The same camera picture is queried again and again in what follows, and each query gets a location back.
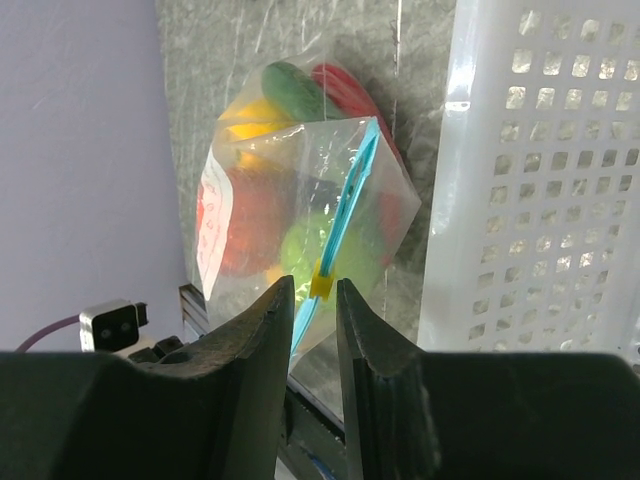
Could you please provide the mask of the green chili pepper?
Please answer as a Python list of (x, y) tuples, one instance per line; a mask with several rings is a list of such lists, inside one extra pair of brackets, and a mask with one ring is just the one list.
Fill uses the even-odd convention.
[(261, 89), (274, 107), (299, 123), (347, 117), (304, 71), (286, 61), (273, 62), (263, 69)]

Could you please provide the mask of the yellow apple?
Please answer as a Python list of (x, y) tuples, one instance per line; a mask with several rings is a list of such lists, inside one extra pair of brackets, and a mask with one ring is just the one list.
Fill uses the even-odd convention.
[(260, 137), (295, 124), (295, 121), (285, 112), (264, 97), (243, 105), (231, 105), (219, 117), (219, 122), (223, 132), (231, 141)]

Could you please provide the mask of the red chili pepper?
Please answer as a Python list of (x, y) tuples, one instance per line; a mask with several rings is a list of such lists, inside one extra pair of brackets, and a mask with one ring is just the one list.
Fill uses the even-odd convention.
[[(327, 97), (326, 107), (329, 107), (329, 102), (332, 102), (342, 114), (341, 119), (375, 117), (383, 139), (393, 153), (396, 163), (400, 164), (400, 154), (379, 108), (351, 73), (333, 63), (320, 63), (313, 67), (311, 78)], [(384, 160), (380, 166), (375, 166), (374, 174), (376, 182), (381, 185), (376, 200), (378, 230), (387, 250), (381, 265), (389, 267), (394, 257), (390, 249), (398, 247), (402, 238), (400, 224), (405, 189), (404, 178), (399, 173), (391, 171), (388, 160)]]

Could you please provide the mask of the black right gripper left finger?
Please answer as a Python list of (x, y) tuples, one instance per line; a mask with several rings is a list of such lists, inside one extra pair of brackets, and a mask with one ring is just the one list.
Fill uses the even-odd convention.
[(1, 357), (5, 479), (270, 479), (294, 281), (156, 363), (107, 353)]

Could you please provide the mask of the orange tangerine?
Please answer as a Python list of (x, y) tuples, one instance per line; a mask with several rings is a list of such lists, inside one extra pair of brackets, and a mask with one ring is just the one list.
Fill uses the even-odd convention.
[(203, 280), (249, 277), (276, 263), (290, 224), (290, 172), (209, 171), (198, 188), (196, 260)]

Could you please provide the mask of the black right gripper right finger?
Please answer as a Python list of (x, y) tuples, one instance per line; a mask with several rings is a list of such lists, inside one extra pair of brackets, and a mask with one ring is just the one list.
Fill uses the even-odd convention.
[(635, 479), (639, 379), (614, 355), (426, 352), (336, 296), (352, 479)]

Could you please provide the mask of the clear zip top bag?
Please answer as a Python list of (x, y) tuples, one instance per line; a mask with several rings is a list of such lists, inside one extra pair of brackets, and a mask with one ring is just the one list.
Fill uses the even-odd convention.
[[(313, 67), (320, 63), (346, 69), (321, 53), (276, 61), (294, 64), (310, 78)], [(231, 105), (264, 97), (261, 73), (271, 63), (257, 67), (249, 75), (225, 111)], [(401, 156), (400, 164), (396, 163), (375, 117), (295, 121), (286, 129), (242, 141), (228, 139), (219, 117), (213, 127), (195, 200), (194, 260), (208, 323), (211, 327), (222, 325), (279, 278), (291, 277), (295, 324), (290, 373), (322, 404), (340, 413), (335, 333), (337, 284), (349, 279), (369, 302), (380, 302), (387, 272), (418, 211), (417, 192)], [(404, 178), (405, 187), (401, 204), (402, 238), (398, 247), (390, 249), (394, 257), (389, 267), (381, 265), (387, 250), (378, 230), (376, 200), (381, 185), (374, 174), (374, 167), (384, 160), (389, 161), (392, 172)], [(270, 268), (249, 277), (218, 275), (215, 280), (203, 280), (196, 260), (198, 188), (205, 173), (222, 173), (231, 168), (292, 173), (295, 182), (292, 216), (276, 263)]]

